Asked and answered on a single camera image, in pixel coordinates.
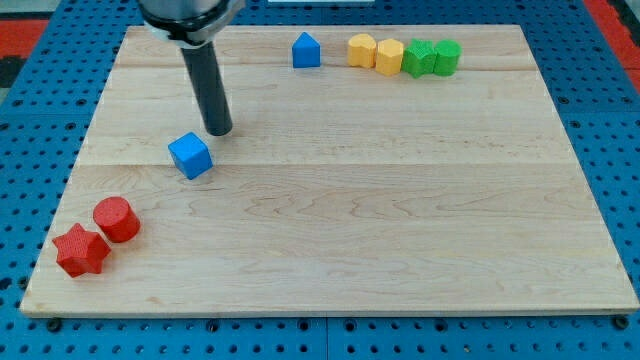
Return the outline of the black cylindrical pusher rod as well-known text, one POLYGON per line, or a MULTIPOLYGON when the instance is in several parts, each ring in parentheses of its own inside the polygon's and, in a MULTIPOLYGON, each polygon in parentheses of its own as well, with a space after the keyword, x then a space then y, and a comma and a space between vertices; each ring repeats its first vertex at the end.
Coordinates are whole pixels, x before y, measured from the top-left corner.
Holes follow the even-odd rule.
POLYGON ((226 135, 233 123, 213 44, 182 49, 181 53, 205 130, 212 136, 226 135))

